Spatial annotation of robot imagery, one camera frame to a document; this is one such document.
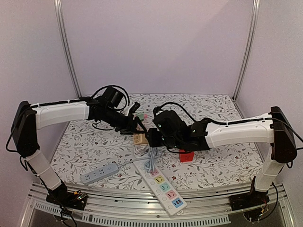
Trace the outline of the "beige cube socket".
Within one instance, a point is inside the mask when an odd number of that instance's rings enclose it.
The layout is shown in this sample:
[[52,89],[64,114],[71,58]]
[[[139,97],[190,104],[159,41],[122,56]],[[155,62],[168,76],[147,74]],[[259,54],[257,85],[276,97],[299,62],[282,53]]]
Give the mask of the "beige cube socket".
[[134,134],[133,142],[134,142],[134,145],[149,144],[145,137],[145,134]]

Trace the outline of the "red cube socket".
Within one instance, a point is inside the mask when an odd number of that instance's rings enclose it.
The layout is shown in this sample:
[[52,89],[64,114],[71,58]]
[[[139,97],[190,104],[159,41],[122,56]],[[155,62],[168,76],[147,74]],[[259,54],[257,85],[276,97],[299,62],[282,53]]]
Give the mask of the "red cube socket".
[[192,162],[194,159],[194,152],[189,152],[189,151],[184,151],[184,150],[179,150],[179,160],[181,163],[184,162]]

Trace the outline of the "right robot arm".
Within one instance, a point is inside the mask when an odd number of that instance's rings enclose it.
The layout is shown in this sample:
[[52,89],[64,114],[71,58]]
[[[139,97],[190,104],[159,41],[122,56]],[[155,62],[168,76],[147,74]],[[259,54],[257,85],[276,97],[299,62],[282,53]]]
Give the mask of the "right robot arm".
[[302,137],[292,128],[283,111],[273,106],[269,113],[238,121],[219,122],[210,118],[187,125],[173,110],[153,110],[154,128],[145,137],[150,147],[177,148],[185,152],[210,150],[239,143],[267,143],[269,152],[251,182],[250,191],[229,197],[232,210],[241,210],[269,202],[268,190],[285,165],[297,157],[295,139]]

